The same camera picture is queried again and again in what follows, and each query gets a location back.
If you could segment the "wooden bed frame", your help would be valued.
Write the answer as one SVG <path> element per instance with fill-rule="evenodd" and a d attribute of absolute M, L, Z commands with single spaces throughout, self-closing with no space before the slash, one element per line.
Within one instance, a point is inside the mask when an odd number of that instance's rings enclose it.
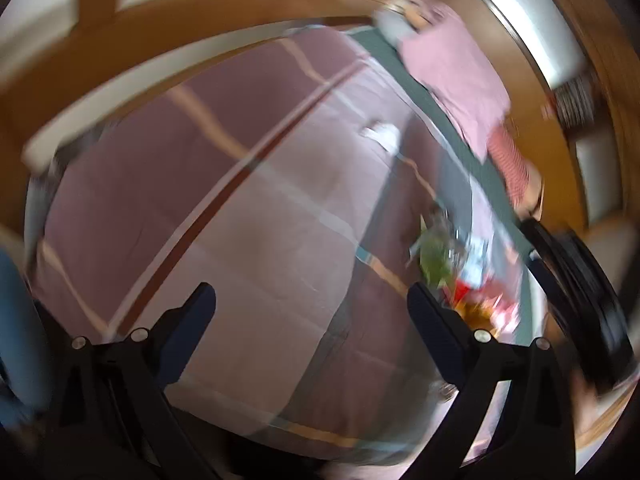
<path fill-rule="evenodd" d="M 70 32 L 1 84 L 1 224 L 23 227 L 24 145 L 101 84 L 164 53 L 252 26 L 360 18 L 387 0 L 75 0 Z"/>

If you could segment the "grey bolster pillow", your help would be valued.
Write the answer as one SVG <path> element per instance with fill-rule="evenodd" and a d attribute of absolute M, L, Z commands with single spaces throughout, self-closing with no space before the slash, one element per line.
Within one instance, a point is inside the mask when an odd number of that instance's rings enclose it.
<path fill-rule="evenodd" d="M 377 10 L 373 14 L 373 21 L 385 41 L 395 50 L 400 48 L 404 40 L 416 36 L 416 30 L 406 18 L 392 9 Z"/>

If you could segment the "white crumpled tissue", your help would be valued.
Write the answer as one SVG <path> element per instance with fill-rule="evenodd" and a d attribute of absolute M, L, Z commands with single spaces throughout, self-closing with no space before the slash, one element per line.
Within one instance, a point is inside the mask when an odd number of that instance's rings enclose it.
<path fill-rule="evenodd" d="M 360 134 L 377 143 L 388 154 L 395 156 L 399 151 L 400 130 L 389 122 L 372 122 Z"/>

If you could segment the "red packet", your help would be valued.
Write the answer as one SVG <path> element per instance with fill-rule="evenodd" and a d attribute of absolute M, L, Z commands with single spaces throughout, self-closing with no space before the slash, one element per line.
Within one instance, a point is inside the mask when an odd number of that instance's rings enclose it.
<path fill-rule="evenodd" d="M 454 291 L 451 296 L 451 304 L 457 309 L 481 308 L 485 301 L 484 292 L 481 289 L 472 288 L 464 281 L 454 282 Z"/>

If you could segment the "gold foil snack bag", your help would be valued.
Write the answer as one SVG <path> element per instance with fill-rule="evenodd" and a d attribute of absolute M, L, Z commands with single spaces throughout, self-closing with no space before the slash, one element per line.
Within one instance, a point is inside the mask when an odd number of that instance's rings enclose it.
<path fill-rule="evenodd" d="M 471 330 L 487 330 L 496 338 L 513 334 L 520 322 L 518 310 L 515 309 L 498 309 L 484 304 L 462 302 L 457 305 L 456 310 Z"/>

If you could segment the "blue jeans leg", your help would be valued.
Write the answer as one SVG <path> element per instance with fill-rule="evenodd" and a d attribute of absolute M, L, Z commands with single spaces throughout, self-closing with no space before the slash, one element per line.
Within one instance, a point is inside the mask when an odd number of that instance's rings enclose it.
<path fill-rule="evenodd" d="M 20 408 L 46 410 L 53 379 L 47 338 L 12 258 L 1 251 L 1 377 Z"/>

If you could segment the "wooden wardrobe cabinet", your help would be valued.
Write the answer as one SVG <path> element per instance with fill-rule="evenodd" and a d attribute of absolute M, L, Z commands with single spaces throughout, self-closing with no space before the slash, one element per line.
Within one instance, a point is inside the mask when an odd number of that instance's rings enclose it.
<path fill-rule="evenodd" d="M 584 232 L 587 184 L 639 220 L 639 57 L 606 0 L 444 0 L 510 94 L 506 124 L 546 185 L 542 222 Z"/>

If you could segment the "green bed sheet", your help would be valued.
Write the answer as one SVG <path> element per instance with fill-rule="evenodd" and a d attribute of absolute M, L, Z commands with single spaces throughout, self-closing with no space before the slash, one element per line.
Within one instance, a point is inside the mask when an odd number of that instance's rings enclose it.
<path fill-rule="evenodd" d="M 480 209 L 472 204 L 472 193 L 482 193 L 478 204 L 486 204 L 492 214 L 492 225 L 496 228 L 494 248 L 512 247 L 518 253 L 515 276 L 506 282 L 520 286 L 520 322 L 514 340 L 518 344 L 529 344 L 534 333 L 540 330 L 532 311 L 535 283 L 525 266 L 532 246 L 518 229 L 518 220 L 497 169 L 489 160 L 475 159 L 431 93 L 409 75 L 397 52 L 377 29 L 360 27 L 349 36 L 368 51 L 375 67 L 384 68 L 383 76 L 409 103 L 409 133 L 405 136 L 408 148 L 400 152 L 406 156 L 416 154 L 418 166 L 436 174 L 436 190 L 442 192 L 438 201 L 454 215 L 454 224 L 464 230 L 471 227 L 472 212 Z M 413 170 L 395 158 L 390 178 L 384 184 L 361 247 L 357 249 L 357 258 L 362 260 L 366 252 L 377 249 L 383 260 L 390 254 L 398 258 L 408 255 L 409 245 L 418 236 L 419 212 L 432 203 L 430 193 L 416 180 Z"/>

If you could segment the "red white striped plush doll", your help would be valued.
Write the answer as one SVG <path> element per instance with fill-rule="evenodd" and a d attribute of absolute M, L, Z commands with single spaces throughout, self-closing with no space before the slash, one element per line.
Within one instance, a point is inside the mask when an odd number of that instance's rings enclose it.
<path fill-rule="evenodd" d="M 520 220 L 540 220 L 544 204 L 544 180 L 537 168 L 522 156 L 504 125 L 492 130 L 487 146 L 516 216 Z"/>

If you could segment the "pink pillow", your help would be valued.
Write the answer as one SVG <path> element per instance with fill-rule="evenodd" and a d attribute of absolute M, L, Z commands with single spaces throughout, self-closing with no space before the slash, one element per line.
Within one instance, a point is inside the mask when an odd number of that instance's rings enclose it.
<path fill-rule="evenodd" d="M 407 3 L 404 15 L 416 30 L 399 44 L 407 72 L 432 92 L 482 162 L 491 131 L 510 110 L 506 87 L 462 18 L 449 6 Z"/>

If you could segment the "plaid pink purple duvet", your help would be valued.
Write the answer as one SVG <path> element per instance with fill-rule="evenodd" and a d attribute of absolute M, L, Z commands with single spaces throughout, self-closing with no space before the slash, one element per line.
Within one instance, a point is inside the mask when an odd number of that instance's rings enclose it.
<path fill-rule="evenodd" d="M 410 106 L 352 38 L 307 28 L 216 64 L 127 115 L 63 174 L 29 281 L 92 342 L 154 324 L 201 283 L 216 313 L 171 403 L 275 448 L 394 464 L 431 417 L 433 365 L 406 296 L 439 203 Z M 393 156 L 360 134 L 400 130 Z M 408 255 L 357 258 L 392 161 L 433 203 Z M 471 227 L 489 207 L 472 193 Z"/>

